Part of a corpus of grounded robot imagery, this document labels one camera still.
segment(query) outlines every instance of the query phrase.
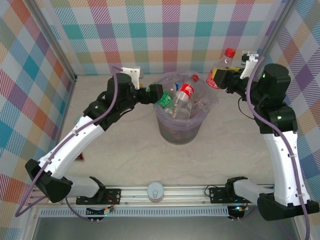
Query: bottle cap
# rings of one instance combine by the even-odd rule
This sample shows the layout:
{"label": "bottle cap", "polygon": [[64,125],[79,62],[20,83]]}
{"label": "bottle cap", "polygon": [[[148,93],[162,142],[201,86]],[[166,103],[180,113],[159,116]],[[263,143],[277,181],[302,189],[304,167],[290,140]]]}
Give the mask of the bottle cap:
{"label": "bottle cap", "polygon": [[199,77],[198,77],[198,75],[192,75],[192,79],[193,79],[195,82],[197,82],[197,81],[199,80]]}
{"label": "bottle cap", "polygon": [[227,48],[224,52],[224,55],[226,55],[228,58],[233,58],[236,54],[236,50],[233,48]]}

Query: green label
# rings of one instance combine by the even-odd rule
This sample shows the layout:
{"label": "green label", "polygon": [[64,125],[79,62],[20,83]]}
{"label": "green label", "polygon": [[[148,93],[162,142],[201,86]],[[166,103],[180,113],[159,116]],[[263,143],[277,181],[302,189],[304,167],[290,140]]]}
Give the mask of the green label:
{"label": "green label", "polygon": [[170,94],[167,91],[165,91],[162,97],[160,98],[160,100],[158,101],[158,104],[164,108],[169,103],[171,103],[171,101],[172,101],[172,96],[170,96]]}

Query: plaid backdrop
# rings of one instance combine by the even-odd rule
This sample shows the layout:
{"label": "plaid backdrop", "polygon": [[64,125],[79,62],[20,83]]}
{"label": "plaid backdrop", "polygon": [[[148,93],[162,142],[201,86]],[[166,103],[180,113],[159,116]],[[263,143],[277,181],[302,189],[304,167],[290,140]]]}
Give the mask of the plaid backdrop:
{"label": "plaid backdrop", "polygon": [[18,238],[23,219],[13,216],[29,186],[25,163],[55,146],[71,85],[23,1],[2,0],[0,240]]}
{"label": "plaid backdrop", "polygon": [[37,0],[78,74],[109,66],[209,72],[224,50],[257,50],[286,0]]}
{"label": "plaid backdrop", "polygon": [[[299,126],[302,174],[313,198],[320,202],[320,0],[299,2],[267,62],[289,69],[292,82],[287,102]],[[320,214],[312,214],[310,219],[319,237]]]}

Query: metal base plate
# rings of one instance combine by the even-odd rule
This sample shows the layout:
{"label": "metal base plate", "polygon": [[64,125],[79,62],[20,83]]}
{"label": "metal base plate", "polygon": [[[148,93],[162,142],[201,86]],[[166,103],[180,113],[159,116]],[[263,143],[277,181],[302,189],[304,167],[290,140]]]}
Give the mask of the metal base plate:
{"label": "metal base plate", "polygon": [[104,197],[100,202],[96,198],[79,196],[77,197],[75,204],[77,205],[119,205],[121,199],[120,188],[108,188],[104,190]]}
{"label": "metal base plate", "polygon": [[210,202],[212,204],[246,204],[247,203],[247,200],[240,196],[234,202],[230,201],[224,187],[209,188],[209,196],[210,196]]}

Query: white bracket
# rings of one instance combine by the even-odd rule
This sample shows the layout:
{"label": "white bracket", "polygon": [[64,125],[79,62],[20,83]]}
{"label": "white bracket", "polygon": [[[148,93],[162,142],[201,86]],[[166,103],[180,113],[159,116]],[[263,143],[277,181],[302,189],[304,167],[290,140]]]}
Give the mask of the white bracket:
{"label": "white bracket", "polygon": [[135,89],[140,89],[139,79],[143,78],[144,71],[143,68],[137,66],[135,68],[122,67],[122,73],[128,74],[131,77],[131,81]]}
{"label": "white bracket", "polygon": [[245,61],[245,68],[240,76],[240,79],[250,77],[255,65],[258,62],[256,57],[258,57],[259,54],[247,54],[247,56],[249,57],[249,60]]}

